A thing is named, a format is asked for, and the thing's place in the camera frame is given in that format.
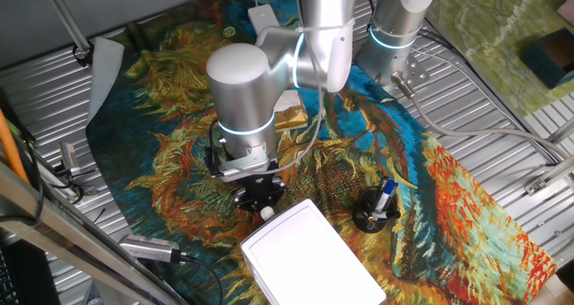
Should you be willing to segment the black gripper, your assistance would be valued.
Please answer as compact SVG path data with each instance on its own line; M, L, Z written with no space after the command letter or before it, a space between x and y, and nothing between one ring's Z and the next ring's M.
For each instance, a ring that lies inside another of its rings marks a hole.
M276 206L286 192L282 178L274 174L249 176L241 185L245 190L235 193L234 205L252 214L258 212L258 205Z

